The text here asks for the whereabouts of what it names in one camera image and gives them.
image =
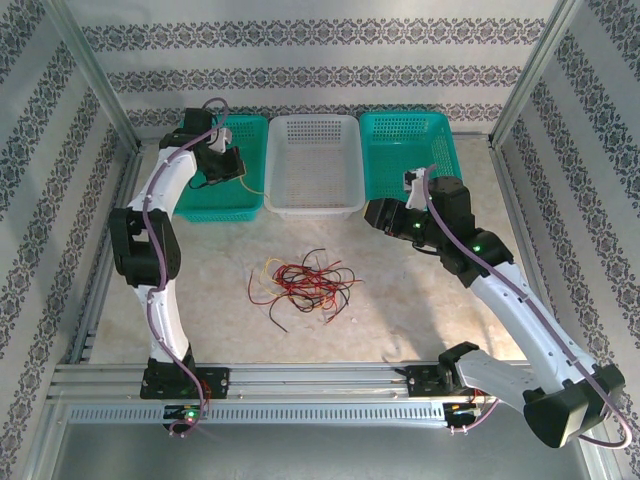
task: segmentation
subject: green plastic basket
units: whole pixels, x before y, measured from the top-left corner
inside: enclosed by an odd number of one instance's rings
[[[231,146],[240,149],[247,173],[243,180],[247,187],[264,191],[264,164],[267,154],[267,119],[259,115],[230,115],[224,126],[231,129]],[[204,182],[204,175],[196,173],[193,184]],[[175,214],[190,222],[248,222],[262,207],[263,196],[246,190],[240,180],[194,190],[185,187],[176,205]]]
[[[436,164],[431,178],[452,175],[462,179],[447,117],[434,112],[365,113],[360,138],[367,200],[406,201],[403,174]]]

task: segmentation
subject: yellow wire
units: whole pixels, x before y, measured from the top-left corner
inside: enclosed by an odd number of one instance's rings
[[[267,269],[269,268],[269,265],[271,265],[271,262],[280,262],[284,265],[284,262],[282,260],[280,260],[279,258],[271,258],[269,257],[269,259],[267,260],[267,262],[264,264],[264,268],[262,269],[262,272],[260,272],[260,277],[258,277],[258,283],[260,284],[260,286],[262,288],[264,288],[264,290],[269,293],[270,295],[273,295],[274,297],[279,297],[280,295],[275,293],[274,291],[270,290],[269,288],[266,287],[266,285],[264,283],[262,283],[262,277],[263,275],[267,274]],[[269,280],[271,280],[271,283],[274,283],[277,285],[276,281],[269,277]]]
[[[244,183],[244,175],[242,177],[238,177],[238,179],[240,180],[240,183],[242,184],[242,186],[250,193],[255,193],[256,195],[264,195],[266,198],[269,198],[269,195],[267,195],[264,192],[257,192],[249,187],[247,187],[247,184]]]

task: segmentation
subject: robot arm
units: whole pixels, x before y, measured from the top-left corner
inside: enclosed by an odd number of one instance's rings
[[[523,413],[540,440],[561,447],[604,419],[608,404],[602,394],[618,394],[624,377],[615,365],[599,367],[571,340],[531,291],[502,241],[476,228],[462,181],[428,180],[428,173],[407,172],[406,205],[391,198],[371,201],[365,219],[414,248],[434,248],[444,268],[496,314],[533,370],[500,362],[465,342],[440,355],[439,382],[452,392],[471,387],[496,396]],[[428,204],[434,212],[424,211]],[[594,389],[594,381],[604,392]]]
[[[149,321],[171,353],[185,365],[192,366],[194,361],[189,341],[182,330],[175,297],[175,278],[180,270],[181,257],[171,218],[182,190],[198,170],[204,174],[207,184],[214,185],[243,175],[245,168],[238,150],[227,149],[231,142],[231,131],[226,128],[179,152],[170,163],[167,159],[188,142],[210,130],[212,119],[213,115],[205,109],[188,108],[183,127],[161,140],[158,162],[141,192],[126,208],[114,209],[109,217],[116,269],[134,287],[146,311],[149,292],[160,284],[160,274],[158,257],[145,231],[143,203],[149,184],[158,170],[164,168],[154,185],[147,209],[166,260],[168,281],[163,290],[153,293]],[[151,335],[149,364],[154,369],[175,370],[173,359],[161,348],[154,335]],[[182,378],[179,371],[175,374]]]

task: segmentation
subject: damask pattern border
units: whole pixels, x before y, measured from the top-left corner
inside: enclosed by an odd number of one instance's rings
[[[540,269],[540,274],[544,282],[544,288],[547,291],[547,295],[549,296],[549,301],[551,303],[551,308],[553,309],[554,317],[557,319],[558,310],[555,305],[555,300],[552,296],[551,288],[549,287],[549,283],[547,280],[547,275],[544,270],[542,258],[540,257],[540,253],[536,245],[535,237],[533,235],[533,230],[531,229],[531,226],[529,225],[529,221],[527,219],[527,211],[524,208],[522,199],[520,198],[520,192],[518,191],[518,186],[516,184],[515,177],[511,171],[511,168],[509,167],[509,157],[504,148],[504,145],[500,147],[500,150],[502,152],[502,158],[504,159],[504,163],[509,173],[509,178],[511,179],[511,184],[513,185],[513,191],[516,195],[516,199],[518,200],[518,204],[522,212],[522,217],[524,218],[525,227],[529,234],[529,239],[531,240],[531,247],[533,248],[534,254],[536,256],[538,268]],[[609,348],[609,351],[610,351],[610,358],[603,357],[601,352],[595,351],[592,348],[589,348],[589,353],[591,353],[591,355],[593,355],[593,357],[600,364],[609,363],[612,358],[615,358],[615,353],[613,352],[613,349],[611,347]],[[629,446],[628,449],[625,450],[625,453],[630,457],[629,465],[631,467],[631,470],[636,476],[640,477],[640,436],[638,435],[640,433],[640,425],[638,425],[638,423],[636,422],[637,413],[634,411],[633,405],[634,404],[633,404],[633,400],[631,399],[631,396],[627,392],[622,391],[622,393],[620,394],[620,400],[619,400],[620,410],[624,413],[625,417],[631,424],[632,429],[634,430],[633,443]],[[622,429],[618,428],[618,432],[622,434]]]
[[[631,273],[631,264],[618,246],[618,236],[609,223],[609,216],[593,186],[589,171],[544,81],[535,86],[531,100],[558,155],[560,167],[582,212],[587,231],[591,234],[596,254],[611,283],[611,290],[616,293],[616,302],[623,311],[622,317],[628,322],[627,328],[636,339],[636,348],[640,348],[640,287],[634,283],[636,276]]]
[[[589,0],[589,8],[609,34],[622,59],[640,81],[640,14],[629,0]]]
[[[116,203],[118,201],[118,197],[120,196],[120,190],[122,190],[122,187],[124,186],[124,178],[127,174],[127,170],[129,169],[129,165],[132,161],[133,158],[135,158],[137,155],[140,155],[141,152],[139,151],[137,154],[133,153],[133,152],[129,152],[126,154],[123,165],[122,165],[122,170],[120,171],[120,174],[118,175],[118,180],[116,181],[116,185],[113,189],[113,195],[111,197],[111,203],[109,204],[109,212],[111,212],[111,210],[113,210],[116,207]],[[100,240],[98,241],[98,248],[96,249],[94,258],[93,258],[93,263],[91,264],[91,270],[89,271],[89,276],[87,277],[87,285],[85,287],[84,290],[84,295],[82,296],[82,303],[81,303],[81,307],[80,307],[80,311],[78,313],[78,320],[76,322],[76,324],[74,325],[74,330],[73,330],[73,337],[71,338],[71,341],[69,342],[69,348],[67,350],[67,353],[64,357],[64,360],[61,363],[69,363],[70,359],[71,359],[71,354],[73,353],[73,347],[76,343],[76,341],[78,340],[78,332],[80,329],[80,322],[82,321],[82,317],[84,316],[84,313],[87,309],[87,305],[89,303],[89,297],[91,296],[91,293],[93,292],[93,288],[95,285],[95,282],[97,280],[97,273],[98,273],[98,265],[100,264],[100,258],[102,257],[102,254],[104,252],[105,246],[107,244],[107,238],[109,237],[109,223],[105,222],[104,227],[102,228],[102,233],[100,234]]]
[[[27,232],[22,237],[23,243],[12,262],[13,268],[7,273],[6,285],[2,287],[0,296],[0,359],[4,358],[4,350],[11,341],[11,330],[20,316],[25,296],[31,288],[31,279],[40,264],[40,255],[49,240],[99,108],[98,98],[91,88],[87,88],[36,204],[33,220],[29,222]]]
[[[306,45],[532,45],[543,18],[344,18],[104,25],[82,29],[95,52]]]
[[[512,87],[519,66],[383,65],[151,70],[107,74],[117,93],[329,87]]]
[[[0,221],[11,205],[11,197],[20,185],[25,167],[40,142],[44,128],[49,124],[53,109],[58,104],[76,62],[64,43],[60,43],[46,66],[36,89],[27,101],[22,116],[18,119],[13,135],[2,149],[0,158]]]
[[[322,114],[351,115],[359,118],[367,112],[440,112],[450,121],[493,122],[502,112],[501,104],[447,103],[447,104],[336,104],[336,105],[273,105],[262,107],[232,107],[233,115],[262,115],[268,119],[280,115]],[[134,128],[177,126],[183,118],[183,107],[146,108],[127,110]]]
[[[15,0],[0,21],[0,85],[11,72],[22,50],[45,16],[39,0]]]
[[[574,304],[578,322],[584,330],[583,334],[587,339],[587,345],[590,350],[597,352],[598,358],[611,359],[610,342],[604,334],[600,314],[593,306],[589,286],[585,283],[585,276],[576,260],[576,254],[558,210],[558,204],[553,198],[551,186],[545,177],[538,153],[521,116],[516,120],[511,134],[520,152],[531,188],[535,193],[549,239],[555,249],[556,259],[569,290],[569,296]],[[507,165],[507,169],[509,175],[513,177],[509,165]]]
[[[580,49],[575,36],[567,33],[556,50],[556,59],[580,99],[584,112],[602,148],[609,155],[613,170],[624,185],[634,209],[640,210],[640,149],[622,122],[604,85]]]
[[[2,445],[0,477],[2,478],[11,478],[12,466],[16,462],[17,453],[24,441],[23,434],[27,430],[31,415],[34,413],[33,403],[42,386],[44,367],[49,360],[50,349],[53,347],[58,333],[58,326],[62,320],[82,251],[91,230],[93,216],[109,176],[118,141],[116,130],[110,126],[100,147],[100,153],[87,183],[87,188],[82,195],[73,229],[69,233],[66,248],[61,255],[58,271],[53,277],[53,285],[47,297],[46,307],[34,329],[34,342],[28,349],[28,358],[24,364],[25,369],[20,375],[18,388],[14,393],[15,400],[7,412],[9,420],[4,423],[4,431],[0,437],[0,445]]]

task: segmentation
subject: patterned wallpaper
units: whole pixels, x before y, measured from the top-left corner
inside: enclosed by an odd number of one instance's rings
[[[269,118],[426,109],[489,132],[555,0],[528,3],[69,0],[141,137],[214,94]]]
[[[626,377],[623,478],[640,477],[638,31],[638,2],[585,2],[501,146],[556,316]]]
[[[1,0],[0,12],[0,479],[9,479],[21,475],[77,328],[129,152],[42,5]]]

